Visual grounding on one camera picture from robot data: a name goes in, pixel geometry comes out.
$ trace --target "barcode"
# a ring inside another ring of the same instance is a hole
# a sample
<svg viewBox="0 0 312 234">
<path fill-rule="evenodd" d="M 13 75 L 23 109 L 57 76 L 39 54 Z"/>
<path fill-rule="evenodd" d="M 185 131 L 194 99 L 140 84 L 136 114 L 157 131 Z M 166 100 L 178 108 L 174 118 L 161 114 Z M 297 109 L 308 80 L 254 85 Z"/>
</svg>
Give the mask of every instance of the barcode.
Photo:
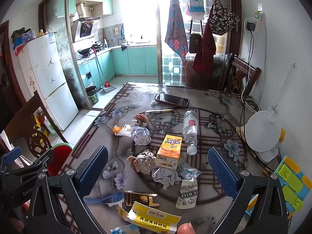
<svg viewBox="0 0 312 234">
<path fill-rule="evenodd" d="M 149 211 L 149 214 L 150 214 L 150 215 L 153 215 L 153 216 L 156 216 L 156 217 L 161 217 L 161 218 L 164 218 L 164 217 L 165 217 L 164 215 L 162 215 L 162 214 L 160 214 L 160 213 L 157 213 L 157 212 L 155 212 L 155 211 L 152 211 L 152 210 Z"/>
</svg>

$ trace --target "flattened yellow medicine box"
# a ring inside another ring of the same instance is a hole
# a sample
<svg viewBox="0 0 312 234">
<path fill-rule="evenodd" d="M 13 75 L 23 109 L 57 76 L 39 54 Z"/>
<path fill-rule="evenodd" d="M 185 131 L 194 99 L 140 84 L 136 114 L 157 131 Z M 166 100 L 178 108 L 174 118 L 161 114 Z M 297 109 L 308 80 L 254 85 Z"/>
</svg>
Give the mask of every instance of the flattened yellow medicine box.
<svg viewBox="0 0 312 234">
<path fill-rule="evenodd" d="M 181 144 L 182 137 L 167 134 L 156 154 L 156 166 L 176 170 Z"/>
<path fill-rule="evenodd" d="M 122 202 L 119 202 L 118 213 L 125 221 L 156 233 L 176 233 L 177 223 L 181 219 L 181 216 L 162 212 L 137 201 L 134 202 L 129 213 L 122 208 Z"/>
</svg>

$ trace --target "white bottle cap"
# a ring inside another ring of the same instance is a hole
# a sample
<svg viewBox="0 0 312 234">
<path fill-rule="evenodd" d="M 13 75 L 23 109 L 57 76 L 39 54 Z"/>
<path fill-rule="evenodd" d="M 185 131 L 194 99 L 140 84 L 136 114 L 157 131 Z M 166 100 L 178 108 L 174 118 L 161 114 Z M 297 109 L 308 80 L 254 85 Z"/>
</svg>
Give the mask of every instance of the white bottle cap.
<svg viewBox="0 0 312 234">
<path fill-rule="evenodd" d="M 186 152 L 188 155 L 195 155 L 197 153 L 197 148 L 195 145 L 188 146 Z"/>
</svg>

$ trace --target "refrigerator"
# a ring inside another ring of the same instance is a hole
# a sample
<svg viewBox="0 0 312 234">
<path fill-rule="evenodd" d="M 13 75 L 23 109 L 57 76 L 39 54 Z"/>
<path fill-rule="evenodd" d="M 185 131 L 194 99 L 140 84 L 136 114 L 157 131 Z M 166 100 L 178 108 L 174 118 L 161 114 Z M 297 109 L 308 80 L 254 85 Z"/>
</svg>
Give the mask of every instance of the refrigerator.
<svg viewBox="0 0 312 234">
<path fill-rule="evenodd" d="M 54 33 L 28 42 L 18 58 L 31 95 L 38 91 L 52 119 L 64 130 L 77 115 L 78 108 L 63 73 Z"/>
</svg>

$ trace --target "table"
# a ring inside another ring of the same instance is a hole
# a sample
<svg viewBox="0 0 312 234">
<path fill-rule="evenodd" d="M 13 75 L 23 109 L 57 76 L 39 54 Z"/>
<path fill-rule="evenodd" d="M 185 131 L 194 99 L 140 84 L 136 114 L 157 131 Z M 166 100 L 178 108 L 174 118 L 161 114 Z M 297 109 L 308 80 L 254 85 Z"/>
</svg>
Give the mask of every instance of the table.
<svg viewBox="0 0 312 234">
<path fill-rule="evenodd" d="M 151 100 L 160 92 L 188 98 L 190 100 L 189 108 L 176 108 L 172 113 L 152 115 L 149 124 L 152 142 L 147 146 L 135 146 L 131 137 L 114 135 L 112 128 L 115 125 L 132 124 L 132 118 L 138 112 L 171 108 L 161 103 L 154 107 L 151 106 Z M 229 157 L 228 151 L 224 149 L 223 145 L 228 139 L 238 142 L 241 151 L 236 165 L 241 170 L 245 169 L 244 166 L 248 166 L 247 169 L 253 175 L 262 174 L 261 168 L 251 156 L 247 160 L 246 156 L 248 155 L 244 151 L 241 138 L 235 131 L 235 128 L 239 126 L 243 106 L 240 97 L 237 94 L 212 90 L 147 83 L 126 83 L 108 103 L 105 110 L 100 113 L 99 116 L 102 117 L 103 123 L 100 126 L 95 124 L 90 126 L 67 159 L 62 171 L 77 168 L 82 160 L 87 159 L 99 145 L 104 145 L 109 151 L 109 161 L 104 169 L 105 175 L 99 177 L 91 194 L 85 198 L 104 198 L 112 193 L 121 193 L 125 190 L 154 191 L 158 194 L 154 202 L 160 204 L 159 210 L 182 216 L 178 225 L 191 222 L 197 233 L 209 233 L 230 205 L 232 198 L 225 195 L 211 167 L 207 164 L 208 149 L 212 146 L 219 147 L 224 156 L 234 161 L 233 158 Z M 186 145 L 183 141 L 180 157 L 191 166 L 201 170 L 202 174 L 197 178 L 199 193 L 196 207 L 180 210 L 175 205 L 181 183 L 170 186 L 167 191 L 164 191 L 162 185 L 155 183 L 150 175 L 135 173 L 127 158 L 130 155 L 138 155 L 146 148 L 156 154 L 167 133 L 183 137 L 183 115 L 187 110 L 194 110 L 199 115 L 198 153 L 193 156 L 187 155 Z M 252 114 L 246 108 L 246 123 Z M 121 173 L 123 179 L 126 180 L 121 190 L 117 189 L 114 181 L 118 173 Z M 77 225 L 73 221 L 63 198 L 61 203 L 66 210 L 66 218 L 72 229 L 77 232 Z M 109 207 L 104 204 L 89 205 L 88 207 L 107 233 L 110 233 L 110 229 L 129 224 L 118 215 L 117 206 Z M 247 218 L 243 218 L 239 228 L 243 229 L 246 223 Z M 152 232 L 144 229 L 142 233 Z"/>
</svg>

